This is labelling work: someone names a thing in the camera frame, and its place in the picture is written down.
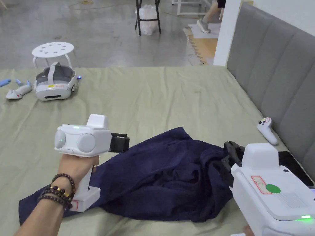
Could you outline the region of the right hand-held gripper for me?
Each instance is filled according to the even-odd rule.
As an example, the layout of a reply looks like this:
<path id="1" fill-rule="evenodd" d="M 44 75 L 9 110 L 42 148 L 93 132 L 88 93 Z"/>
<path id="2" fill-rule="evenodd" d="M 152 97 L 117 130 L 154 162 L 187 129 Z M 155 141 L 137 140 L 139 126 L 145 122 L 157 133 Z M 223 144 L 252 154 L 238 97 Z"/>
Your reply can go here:
<path id="1" fill-rule="evenodd" d="M 224 143 L 223 179 L 255 236 L 314 236 L 315 195 L 269 143 Z"/>

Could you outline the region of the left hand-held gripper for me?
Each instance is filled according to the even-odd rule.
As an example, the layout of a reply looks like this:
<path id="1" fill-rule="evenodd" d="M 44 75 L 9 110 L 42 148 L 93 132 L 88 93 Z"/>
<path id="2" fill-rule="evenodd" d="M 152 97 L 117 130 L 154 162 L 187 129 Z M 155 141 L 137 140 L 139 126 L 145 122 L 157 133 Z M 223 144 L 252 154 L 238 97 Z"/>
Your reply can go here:
<path id="1" fill-rule="evenodd" d="M 108 117 L 91 114 L 86 125 L 65 125 L 55 133 L 55 150 L 62 154 L 93 157 L 105 152 L 122 153 L 129 149 L 127 134 L 112 133 Z M 84 212 L 99 198 L 101 189 L 90 185 L 92 167 L 78 185 L 72 199 L 71 211 Z"/>

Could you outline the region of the person's left hand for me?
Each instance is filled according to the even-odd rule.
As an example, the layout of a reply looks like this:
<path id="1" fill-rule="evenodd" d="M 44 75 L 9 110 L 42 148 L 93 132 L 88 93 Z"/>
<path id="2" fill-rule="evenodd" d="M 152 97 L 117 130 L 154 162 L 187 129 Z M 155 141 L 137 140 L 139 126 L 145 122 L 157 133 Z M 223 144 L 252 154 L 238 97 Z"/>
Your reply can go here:
<path id="1" fill-rule="evenodd" d="M 58 174 L 68 174 L 77 187 L 90 168 L 99 165 L 99 155 L 93 157 L 78 157 L 69 154 L 62 154 Z"/>

